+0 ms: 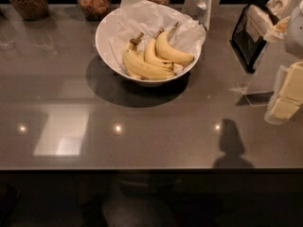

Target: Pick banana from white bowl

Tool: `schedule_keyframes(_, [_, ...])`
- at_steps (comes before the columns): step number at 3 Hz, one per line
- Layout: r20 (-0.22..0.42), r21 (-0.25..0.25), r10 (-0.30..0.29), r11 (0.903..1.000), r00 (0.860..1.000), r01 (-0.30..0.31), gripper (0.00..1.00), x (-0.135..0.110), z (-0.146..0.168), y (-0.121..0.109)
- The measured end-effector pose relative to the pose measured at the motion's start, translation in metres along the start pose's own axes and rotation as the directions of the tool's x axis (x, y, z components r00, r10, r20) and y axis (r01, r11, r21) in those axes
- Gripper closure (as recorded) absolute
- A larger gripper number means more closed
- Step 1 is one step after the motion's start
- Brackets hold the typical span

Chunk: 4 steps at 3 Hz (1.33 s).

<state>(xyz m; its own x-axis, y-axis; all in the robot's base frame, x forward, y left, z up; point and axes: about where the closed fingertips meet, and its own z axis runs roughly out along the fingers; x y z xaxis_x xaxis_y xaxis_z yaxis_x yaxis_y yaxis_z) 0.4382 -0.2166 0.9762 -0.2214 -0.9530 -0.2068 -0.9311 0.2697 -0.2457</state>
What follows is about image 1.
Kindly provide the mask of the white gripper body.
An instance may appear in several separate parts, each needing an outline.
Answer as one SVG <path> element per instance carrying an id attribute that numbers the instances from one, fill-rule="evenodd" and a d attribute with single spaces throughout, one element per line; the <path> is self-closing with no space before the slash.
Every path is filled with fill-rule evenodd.
<path id="1" fill-rule="evenodd" d="M 284 65 L 280 65 L 277 72 L 276 72 L 276 77 L 275 77 L 275 81 L 274 81 L 274 86 L 273 86 L 273 95 L 271 96 L 267 108 L 266 108 L 266 113 L 264 115 L 264 120 L 272 125 L 276 125 L 276 126 L 280 126 L 284 123 L 284 120 L 279 119 L 277 117 L 275 117 L 272 113 L 271 110 L 274 107 L 274 104 L 277 100 L 278 97 L 278 93 L 280 91 L 280 89 L 282 88 L 282 85 L 285 81 L 285 78 L 287 76 L 288 73 L 288 68 Z"/>

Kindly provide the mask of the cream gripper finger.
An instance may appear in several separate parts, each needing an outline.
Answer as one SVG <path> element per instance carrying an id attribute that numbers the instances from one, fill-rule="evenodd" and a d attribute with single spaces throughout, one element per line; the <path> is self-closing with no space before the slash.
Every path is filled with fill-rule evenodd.
<path id="1" fill-rule="evenodd" d="M 271 113 L 276 118 L 288 120 L 299 110 L 299 108 L 300 106 L 298 104 L 284 98 L 279 98 L 274 103 Z"/>
<path id="2" fill-rule="evenodd" d="M 299 103 L 303 102 L 303 61 L 291 65 L 279 95 Z"/>

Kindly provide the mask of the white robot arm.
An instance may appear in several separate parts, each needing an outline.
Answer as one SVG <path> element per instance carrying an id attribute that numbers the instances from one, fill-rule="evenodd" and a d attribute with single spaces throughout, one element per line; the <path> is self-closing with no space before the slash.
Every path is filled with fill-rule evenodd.
<path id="1" fill-rule="evenodd" d="M 285 51 L 297 58 L 290 66 L 281 65 L 274 83 L 264 120 L 280 126 L 303 105 L 303 0 L 291 0 L 290 15 L 281 19 L 264 36 L 269 43 L 284 42 Z"/>

